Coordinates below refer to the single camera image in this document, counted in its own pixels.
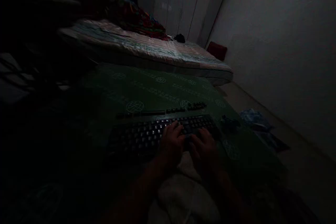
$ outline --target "black keyboard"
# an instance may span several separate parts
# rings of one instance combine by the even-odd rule
[[[112,129],[107,145],[107,159],[134,161],[151,159],[160,145],[165,127],[174,121],[183,125],[182,134],[186,135],[185,148],[191,134],[199,135],[198,128],[206,128],[217,140],[221,133],[210,115],[197,115],[191,117],[169,118],[117,125]]]

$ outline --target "tiled floor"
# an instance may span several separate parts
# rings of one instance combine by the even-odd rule
[[[235,83],[218,89],[223,91],[224,98],[237,112],[253,108],[260,111],[275,127],[271,132],[290,147],[290,150],[278,155],[289,170],[288,188],[301,196],[321,223],[336,223],[336,164]]]

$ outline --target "white towel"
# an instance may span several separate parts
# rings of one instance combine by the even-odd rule
[[[202,186],[189,152],[184,152],[177,172],[164,181],[151,204],[148,224],[219,223],[215,202]]]

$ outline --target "bedsheet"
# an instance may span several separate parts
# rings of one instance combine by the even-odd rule
[[[78,20],[59,34],[99,62],[207,78],[214,86],[233,78],[232,69],[195,43],[179,43],[125,31],[108,20]]]

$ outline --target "green mat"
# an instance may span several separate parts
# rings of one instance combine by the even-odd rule
[[[278,158],[244,126],[206,79],[112,64],[99,65],[11,136],[13,148],[19,146],[19,150],[4,157],[10,164],[7,176],[16,187],[50,181],[61,184],[64,200],[56,213],[58,220],[98,213],[142,168],[103,169],[112,126],[131,120],[117,120],[116,114],[172,109],[201,101],[207,104],[205,109],[160,118],[210,114],[219,128],[222,115],[237,119],[243,125],[238,134],[223,135],[217,147],[238,188],[249,194],[258,185],[284,178],[286,169]],[[151,118],[135,117],[133,121]]]

